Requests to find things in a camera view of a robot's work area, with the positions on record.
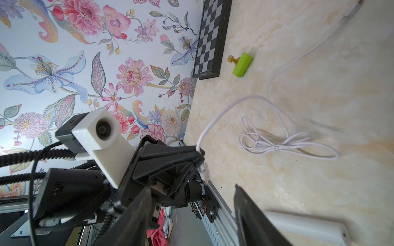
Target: black cable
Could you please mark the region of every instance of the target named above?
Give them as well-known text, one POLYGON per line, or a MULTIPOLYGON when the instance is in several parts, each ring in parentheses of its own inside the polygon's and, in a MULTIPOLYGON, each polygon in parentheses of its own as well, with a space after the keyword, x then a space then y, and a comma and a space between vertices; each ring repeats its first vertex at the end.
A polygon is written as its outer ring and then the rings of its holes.
MULTIPOLYGON (((88 160, 84 164, 73 167, 72 169, 88 169, 88 168, 94 167, 95 165, 96 165, 96 162, 94 160, 88 160)), ((43 179, 45 177, 45 175, 46 175, 46 172, 36 173, 35 180, 43 179)), ((16 175, 4 176, 4 177, 0 177, 0 185, 8 185, 8 184, 12 184, 12 183, 25 182, 25 181, 29 181, 29 180, 30 180, 30 174, 16 174, 16 175)))
POLYGON ((56 142, 54 144, 51 144, 51 145, 43 148, 42 150, 40 150, 38 152, 38 154, 34 158, 32 172, 30 173, 29 193, 28 193, 28 217, 29 217, 29 223, 30 223, 30 240, 32 241, 32 246, 38 246, 37 235, 35 233, 36 224, 33 220, 33 183, 34 183, 34 179, 36 176, 35 170, 37 168, 38 161, 41 160, 41 158, 43 156, 48 156, 48 150, 50 150, 51 148, 54 148, 56 146, 59 146, 59 145, 62 145, 62 143, 56 142))
MULTIPOLYGON (((111 188, 110 202, 112 202, 112 198, 115 195, 116 189, 113 188, 111 184, 109 184, 109 185, 111 188)), ((108 231, 108 229, 110 228, 110 226, 112 224, 112 221, 113 221, 113 215, 111 215, 110 213, 107 213, 105 215, 105 218, 104 218, 104 221, 103 221, 102 226, 100 228, 100 231, 98 232, 95 239, 93 240, 92 245, 94 245, 95 242, 97 242, 104 235, 104 233, 106 233, 108 231)))
MULTIPOLYGON (((34 150, 34 151, 28 151, 28 152, 22 152, 22 153, 0 155, 0 167, 11 166, 14 164, 20 164, 20 163, 24 163, 24 162, 33 161, 38 156, 39 153, 40 153, 40 151, 34 150)), ((71 150, 56 149, 56 150, 50 150, 50 151, 43 152, 40 160, 58 159, 58 158, 74 158, 75 156, 76 156, 76 154, 73 153, 71 150)))
MULTIPOLYGON (((36 174, 35 179, 43 179, 46 175, 46 172, 39 172, 36 174)), ((30 180, 30 174, 17 174, 0 177, 0 185, 8 185, 12 183, 25 182, 30 180)))

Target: pink flower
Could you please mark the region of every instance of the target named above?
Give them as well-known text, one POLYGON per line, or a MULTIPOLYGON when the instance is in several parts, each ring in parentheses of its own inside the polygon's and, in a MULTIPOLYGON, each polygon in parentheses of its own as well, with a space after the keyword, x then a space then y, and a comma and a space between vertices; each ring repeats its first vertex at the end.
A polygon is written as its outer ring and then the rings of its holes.
POLYGON ((142 87, 153 80, 152 76, 148 74, 149 68, 143 68, 143 66, 143 61, 133 61, 133 59, 129 58, 126 61, 126 66, 122 64, 118 68, 121 74, 117 74, 116 77, 122 81, 117 86, 119 88, 122 87, 127 94, 131 94, 133 90, 135 96, 142 94, 144 92, 142 87))
POLYGON ((166 34, 160 36, 160 42, 164 42, 164 41, 170 41, 170 39, 167 37, 166 34))
POLYGON ((133 123, 134 123, 134 116, 130 115, 130 116, 128 117, 128 122, 129 122, 130 124, 133 124, 133 123))
POLYGON ((105 5, 102 11, 105 14, 105 24, 108 31, 114 34, 117 39, 121 38, 122 32, 127 31, 130 26, 130 19, 108 5, 105 5))
POLYGON ((152 34, 150 32, 147 32, 146 27, 142 28, 142 26, 138 26, 138 28, 134 29, 134 31, 138 32, 137 37, 142 38, 142 41, 144 41, 145 43, 149 41, 153 42, 153 39, 151 38, 152 34))
POLYGON ((153 38, 151 38, 152 34, 149 34, 149 36, 143 36, 142 37, 142 41, 144 41, 145 43, 147 42, 153 42, 153 38))
POLYGON ((139 127, 136 126, 136 125, 134 125, 134 126, 131 128, 131 132, 134 133, 134 134, 139 133, 139 127))
POLYGON ((190 78, 184 78, 180 81, 179 92, 182 93, 183 96, 189 96, 194 89, 194 82, 190 78))
POLYGON ((25 113, 15 119, 14 128, 22 136, 32 139, 41 136, 48 129, 48 121, 41 114, 25 113))
POLYGON ((64 12, 63 12, 63 9, 61 7, 56 5, 53 8, 52 12, 53 12, 53 16, 55 16, 55 18, 58 21, 63 21, 64 20, 64 12))
POLYGON ((115 108, 115 110, 118 110, 118 102, 120 101, 122 98, 121 97, 116 97, 116 94, 118 93, 118 87, 116 87, 116 90, 114 91, 113 89, 113 84, 109 83, 108 86, 110 87, 110 91, 107 90, 106 88, 104 88, 104 92, 108 95, 108 96, 103 96, 101 98, 101 100, 103 101, 110 101, 105 108, 109 109, 112 105, 115 108))
POLYGON ((156 20, 153 19, 152 21, 150 21, 149 19, 147 19, 148 23, 144 23, 144 27, 146 27, 147 29, 147 33, 152 34, 153 36, 156 36, 156 32, 159 32, 159 28, 155 27, 156 25, 156 20))
POLYGON ((121 124, 121 129, 120 133, 125 134, 127 130, 129 129, 130 125, 128 124, 127 117, 125 116, 124 113, 119 112, 119 111, 112 111, 111 114, 115 116, 115 118, 119 121, 121 124))
POLYGON ((146 135, 151 136, 155 140, 165 142, 164 129, 159 125, 148 124, 148 129, 142 130, 142 136, 140 138, 143 138, 146 135))
POLYGON ((101 9, 93 0, 63 0, 67 21, 75 30, 87 36, 102 32, 101 9))

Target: chessboard frame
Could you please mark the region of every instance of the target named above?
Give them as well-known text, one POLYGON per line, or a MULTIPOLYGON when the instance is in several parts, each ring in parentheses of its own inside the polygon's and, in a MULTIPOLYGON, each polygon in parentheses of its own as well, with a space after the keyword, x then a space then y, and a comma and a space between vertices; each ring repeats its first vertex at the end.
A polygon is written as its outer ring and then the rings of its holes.
POLYGON ((200 23, 200 32, 198 36, 198 43, 197 43, 197 51, 196 51, 196 57, 194 59, 194 67, 193 67, 193 76, 192 78, 199 78, 200 80, 208 79, 208 78, 214 78, 214 77, 219 77, 220 75, 220 68, 221 68, 221 63, 223 60, 223 51, 224 51, 224 45, 226 41, 226 34, 227 34, 227 27, 229 25, 229 17, 230 17, 230 11, 231 11, 231 4, 232 0, 205 0, 204 1, 204 7, 203 7, 203 14, 201 16, 201 23, 200 23), (200 62, 199 58, 199 48, 203 45, 203 38, 204 38, 204 33, 202 34, 202 27, 204 23, 204 13, 205 11, 208 11, 207 7, 208 6, 208 1, 218 1, 219 3, 222 3, 222 10, 220 14, 220 21, 219 21, 219 29, 217 32, 217 37, 216 37, 216 44, 215 44, 215 52, 214 52, 214 58, 213 58, 213 64, 212 64, 212 69, 207 70, 204 72, 198 72, 196 71, 196 65, 197 62, 199 64, 202 64, 200 62))

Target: floral wallpaper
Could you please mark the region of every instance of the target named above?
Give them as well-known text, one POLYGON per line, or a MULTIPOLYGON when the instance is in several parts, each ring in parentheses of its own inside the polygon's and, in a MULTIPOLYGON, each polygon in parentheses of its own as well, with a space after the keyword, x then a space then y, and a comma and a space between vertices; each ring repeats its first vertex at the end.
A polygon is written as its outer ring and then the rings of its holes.
MULTIPOLYGON (((101 107, 132 146, 146 135, 177 144, 194 96, 201 15, 199 0, 0 0, 0 155, 42 149, 71 116, 101 107)), ((38 170, 81 163, 40 161, 38 170)), ((0 197, 26 186, 0 186, 0 197)))

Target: white cable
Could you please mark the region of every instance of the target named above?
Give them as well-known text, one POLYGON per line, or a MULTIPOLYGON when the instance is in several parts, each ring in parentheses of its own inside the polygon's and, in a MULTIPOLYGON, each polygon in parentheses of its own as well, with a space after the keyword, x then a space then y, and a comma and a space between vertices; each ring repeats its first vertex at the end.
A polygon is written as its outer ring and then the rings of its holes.
POLYGON ((264 155, 267 153, 270 153, 272 151, 278 152, 278 151, 283 151, 283 152, 288 152, 288 153, 292 153, 292 154, 297 154, 297 155, 301 155, 301 156, 305 156, 305 157, 309 157, 309 158, 315 158, 315 159, 320 159, 320 160, 336 160, 339 157, 339 153, 332 147, 322 144, 322 143, 318 143, 318 142, 313 142, 311 141, 313 139, 313 134, 310 132, 299 132, 296 133, 296 126, 294 124, 294 121, 290 118, 290 116, 288 116, 285 112, 283 112, 280 108, 278 108, 277 106, 275 106, 269 99, 268 96, 268 89, 269 86, 271 84, 271 82, 278 76, 280 75, 282 72, 284 72, 285 70, 287 70, 288 68, 290 68, 292 65, 294 65, 296 62, 298 62, 299 60, 303 59, 305 56, 307 56, 308 54, 310 54, 313 50, 315 50, 317 47, 319 47, 321 44, 323 44, 328 38, 330 38, 332 35, 334 35, 334 33, 337 32, 337 30, 344 24, 346 24, 350 18, 352 18, 354 16, 354 14, 360 9, 362 4, 362 0, 358 1, 354 7, 351 9, 351 11, 349 12, 348 15, 346 15, 344 18, 342 18, 341 22, 339 23, 338 27, 335 28, 335 30, 328 35, 324 40, 322 40, 320 43, 318 43, 317 45, 315 45, 314 47, 312 47, 310 50, 308 50, 307 52, 305 52, 302 56, 300 56, 298 59, 296 59, 295 61, 293 61, 292 63, 290 63, 288 66, 286 66, 284 69, 282 69, 280 72, 278 72, 275 76, 272 77, 272 79, 270 79, 270 81, 267 84, 267 91, 266 91, 266 96, 267 98, 261 96, 261 95, 247 95, 244 96, 242 98, 239 98, 238 100, 234 101, 233 103, 231 103, 230 105, 228 105, 227 107, 225 107, 223 109, 223 111, 221 111, 203 130, 203 132, 201 133, 198 141, 197 141, 197 145, 196 145, 196 150, 198 152, 200 152, 200 148, 201 148, 201 143, 205 137, 205 135, 208 133, 208 131, 212 128, 212 126, 225 114, 227 113, 232 107, 234 107, 235 105, 247 100, 247 99, 251 99, 251 98, 257 98, 257 99, 262 99, 263 101, 265 101, 268 105, 270 105, 275 113, 277 114, 280 122, 283 125, 283 128, 286 132, 286 136, 287 139, 282 142, 282 143, 273 143, 270 140, 268 140, 267 138, 265 138, 264 136, 260 136, 259 133, 257 132, 255 126, 253 125, 253 123, 246 117, 242 117, 242 123, 243 123, 243 127, 245 128, 245 131, 247 131, 246 125, 245 125, 245 120, 247 120, 254 132, 248 132, 245 134, 241 134, 239 137, 239 142, 240 145, 249 153, 254 154, 254 155, 264 155), (292 124, 293 127, 293 135, 290 135, 289 130, 287 129, 286 124, 283 122, 281 114, 283 116, 285 116, 290 123, 292 124), (244 138, 249 139, 251 142, 253 142, 253 146, 248 146, 247 144, 245 144, 244 138), (334 155, 331 156, 321 156, 321 155, 314 155, 314 154, 310 154, 307 153, 303 150, 301 150, 301 148, 306 147, 306 146, 320 146, 323 147, 325 149, 328 149, 330 151, 332 151, 334 153, 334 155))
MULTIPOLYGON (((268 105, 270 105, 275 110, 275 112, 277 114, 281 114, 281 115, 285 116, 291 122, 291 124, 293 126, 293 129, 295 131, 294 121, 290 118, 290 116, 288 116, 280 108, 278 108, 276 105, 274 105, 271 101, 269 101, 268 99, 266 99, 264 96, 261 96, 261 95, 247 95, 247 96, 241 97, 238 100, 234 101, 233 103, 229 104, 226 108, 224 108, 223 111, 221 111, 204 128, 203 132, 201 133, 201 135, 200 135, 200 137, 199 137, 199 139, 197 141, 196 150, 198 152, 200 152, 201 143, 202 143, 205 135, 208 133, 208 131, 212 128, 212 126, 225 113, 227 113, 232 107, 234 107, 235 105, 239 104, 240 102, 243 102, 245 100, 252 99, 252 98, 262 99, 268 105)), ((248 118, 242 117, 243 126, 244 126, 246 131, 247 131, 247 128, 246 128, 245 121, 244 121, 245 119, 252 125, 252 128, 253 128, 254 132, 248 132, 246 134, 241 134, 240 138, 239 138, 239 142, 240 142, 241 146, 247 152, 249 152, 251 154, 264 155, 264 154, 270 153, 272 151, 275 151, 275 152, 283 151, 283 152, 288 152, 288 153, 292 153, 292 154, 298 154, 298 155, 301 155, 301 156, 315 158, 315 159, 320 159, 320 160, 335 160, 335 159, 337 159, 339 157, 339 153, 335 149, 333 149, 332 147, 329 147, 329 146, 327 146, 325 144, 322 144, 322 143, 311 141, 313 139, 313 134, 312 133, 309 133, 309 132, 295 133, 295 134, 289 136, 282 143, 273 143, 270 140, 268 140, 267 138, 265 138, 264 136, 259 135, 259 133, 257 132, 257 129, 255 128, 253 123, 248 118), (244 138, 248 138, 250 141, 252 141, 253 142, 253 146, 248 146, 247 144, 245 144, 244 138), (320 147, 326 148, 326 149, 332 151, 334 153, 334 155, 321 156, 321 155, 306 154, 306 153, 303 153, 303 152, 294 151, 295 149, 300 149, 300 148, 303 148, 305 146, 310 146, 310 145, 320 146, 320 147)), ((286 124, 282 120, 281 120, 281 122, 283 123, 284 128, 287 129, 286 124)))

